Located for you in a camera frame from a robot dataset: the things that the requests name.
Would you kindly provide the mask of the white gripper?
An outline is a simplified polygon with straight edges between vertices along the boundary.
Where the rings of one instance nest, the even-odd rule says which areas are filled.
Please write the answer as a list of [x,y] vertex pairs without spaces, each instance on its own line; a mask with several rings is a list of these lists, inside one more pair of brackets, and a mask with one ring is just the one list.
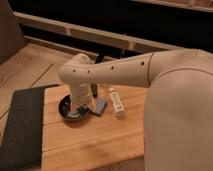
[[92,101],[92,92],[89,84],[70,87],[71,106],[73,109],[80,105],[87,105]]

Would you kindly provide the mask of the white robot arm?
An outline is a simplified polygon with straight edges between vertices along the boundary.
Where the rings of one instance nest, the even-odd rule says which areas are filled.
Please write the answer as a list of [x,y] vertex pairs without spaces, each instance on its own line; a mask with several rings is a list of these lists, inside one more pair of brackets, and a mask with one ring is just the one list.
[[77,54],[59,69],[72,101],[91,102],[91,83],[143,87],[146,171],[213,171],[213,54],[151,52],[95,64]]

